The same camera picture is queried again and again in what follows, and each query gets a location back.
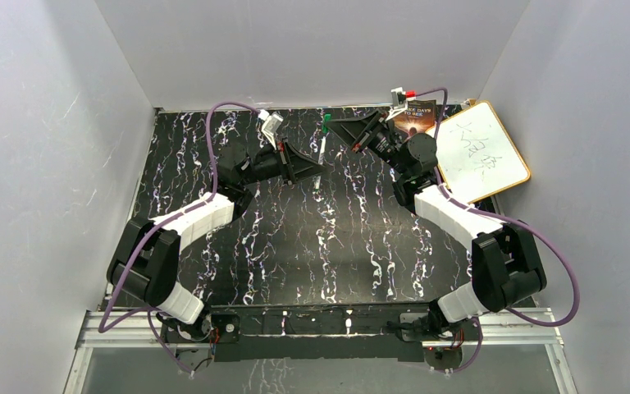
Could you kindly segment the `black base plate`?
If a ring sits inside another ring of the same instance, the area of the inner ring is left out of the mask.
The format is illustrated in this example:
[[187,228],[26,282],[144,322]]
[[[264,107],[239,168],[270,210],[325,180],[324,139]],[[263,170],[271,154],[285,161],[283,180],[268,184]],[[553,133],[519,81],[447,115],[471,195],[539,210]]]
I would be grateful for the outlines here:
[[214,305],[197,324],[158,314],[162,339],[181,350],[205,348],[217,362],[261,359],[429,361],[455,367],[475,342],[472,320],[442,332],[403,330],[427,316],[427,302],[315,305]]

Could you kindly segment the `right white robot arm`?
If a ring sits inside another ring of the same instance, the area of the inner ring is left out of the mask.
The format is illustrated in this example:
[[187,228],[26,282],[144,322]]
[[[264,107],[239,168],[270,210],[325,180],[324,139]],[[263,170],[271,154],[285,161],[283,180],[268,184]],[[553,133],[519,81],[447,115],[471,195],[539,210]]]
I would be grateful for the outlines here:
[[430,302],[427,316],[399,323],[403,330],[425,329],[449,340],[462,322],[500,312],[546,288],[547,278],[534,235],[522,223],[474,213],[451,200],[437,174],[437,141],[428,133],[404,136],[384,112],[326,119],[324,127],[351,151],[372,151],[396,173],[398,204],[437,225],[470,254],[470,282]]

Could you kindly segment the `dark book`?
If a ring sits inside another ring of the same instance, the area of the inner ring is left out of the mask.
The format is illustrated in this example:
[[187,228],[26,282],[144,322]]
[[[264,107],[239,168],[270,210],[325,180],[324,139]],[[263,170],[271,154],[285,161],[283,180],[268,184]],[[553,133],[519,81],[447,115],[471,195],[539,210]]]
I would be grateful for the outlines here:
[[393,118],[395,126],[408,137],[427,133],[436,126],[436,100],[414,100],[407,108]]

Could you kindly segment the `whiteboard with wooden frame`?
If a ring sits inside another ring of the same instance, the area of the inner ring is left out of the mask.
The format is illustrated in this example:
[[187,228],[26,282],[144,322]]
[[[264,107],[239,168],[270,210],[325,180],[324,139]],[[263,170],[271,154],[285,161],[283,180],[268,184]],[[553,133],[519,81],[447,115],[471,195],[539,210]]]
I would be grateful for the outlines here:
[[444,120],[436,137],[439,171],[454,198],[475,203],[528,181],[531,172],[487,101]]

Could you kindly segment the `white marker pen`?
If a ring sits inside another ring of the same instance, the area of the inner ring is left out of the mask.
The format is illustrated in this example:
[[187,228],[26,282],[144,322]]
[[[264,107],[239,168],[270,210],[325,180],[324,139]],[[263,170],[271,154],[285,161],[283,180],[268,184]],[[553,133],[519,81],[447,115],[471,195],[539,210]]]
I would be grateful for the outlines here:
[[[326,150],[326,135],[324,135],[321,138],[320,145],[319,145],[319,150],[318,150],[317,162],[321,166],[324,163],[325,150]],[[318,175],[318,176],[315,177],[314,184],[313,184],[313,189],[314,190],[319,190],[320,189],[321,179],[322,179],[321,175]]]

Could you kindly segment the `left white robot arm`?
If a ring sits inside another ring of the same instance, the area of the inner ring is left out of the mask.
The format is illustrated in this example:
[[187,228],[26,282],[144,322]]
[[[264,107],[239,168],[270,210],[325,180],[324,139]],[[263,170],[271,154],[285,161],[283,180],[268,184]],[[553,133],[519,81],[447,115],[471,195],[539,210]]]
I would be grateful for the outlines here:
[[205,340],[212,320],[203,314],[205,304],[177,279],[181,253],[240,218],[253,200],[252,184],[280,178],[293,185],[325,172],[287,140],[267,144],[254,156],[242,144],[223,147],[217,155],[217,192],[160,217],[129,220],[108,266],[108,282],[169,315],[191,341]]

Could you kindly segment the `green pen cap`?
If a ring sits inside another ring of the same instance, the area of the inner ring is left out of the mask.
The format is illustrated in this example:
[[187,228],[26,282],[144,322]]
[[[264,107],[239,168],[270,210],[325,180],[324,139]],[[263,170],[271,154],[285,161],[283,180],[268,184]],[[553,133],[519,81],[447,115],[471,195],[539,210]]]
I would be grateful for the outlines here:
[[323,116],[323,122],[322,122],[322,132],[323,132],[324,134],[327,134],[327,133],[329,132],[329,128],[328,128],[327,124],[328,124],[328,122],[330,121],[330,119],[331,119],[331,115],[330,115],[329,113],[326,113],[326,114]]

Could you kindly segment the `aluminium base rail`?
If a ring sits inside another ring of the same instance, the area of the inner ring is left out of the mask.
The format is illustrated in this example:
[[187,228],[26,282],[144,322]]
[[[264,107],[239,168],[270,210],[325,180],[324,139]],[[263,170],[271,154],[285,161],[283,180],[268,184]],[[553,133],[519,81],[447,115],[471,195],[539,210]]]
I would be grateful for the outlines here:
[[257,305],[223,306],[200,325],[199,337],[163,327],[150,314],[117,311],[117,325],[106,332],[102,314],[86,315],[66,381],[68,393],[80,393],[94,350],[159,348],[169,350],[181,373],[194,366],[181,359],[184,350],[202,350],[220,362],[261,359],[344,360],[390,359],[424,363],[439,373],[457,373],[488,346],[539,346],[562,393],[576,385],[564,353],[564,341],[548,308],[521,308],[456,323],[439,334],[420,332],[417,305]]

